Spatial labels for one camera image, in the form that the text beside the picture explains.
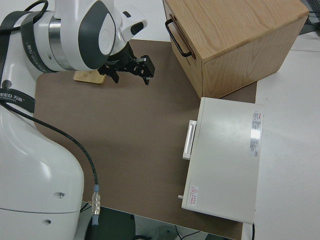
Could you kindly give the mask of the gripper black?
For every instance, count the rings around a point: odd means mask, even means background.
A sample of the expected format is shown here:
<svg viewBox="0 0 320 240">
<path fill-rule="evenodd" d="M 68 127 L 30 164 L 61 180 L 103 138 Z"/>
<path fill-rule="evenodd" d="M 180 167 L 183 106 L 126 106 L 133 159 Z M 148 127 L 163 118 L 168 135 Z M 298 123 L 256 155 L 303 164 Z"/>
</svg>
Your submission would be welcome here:
<svg viewBox="0 0 320 240">
<path fill-rule="evenodd" d="M 155 66 L 148 55 L 136 58 L 130 44 L 126 44 L 122 50 L 114 55 L 110 55 L 104 64 L 98 69 L 100 75 L 107 75 L 118 84 L 119 75 L 117 71 L 133 71 L 140 76 L 145 85 L 149 85 L 150 79 L 154 77 Z"/>
</svg>

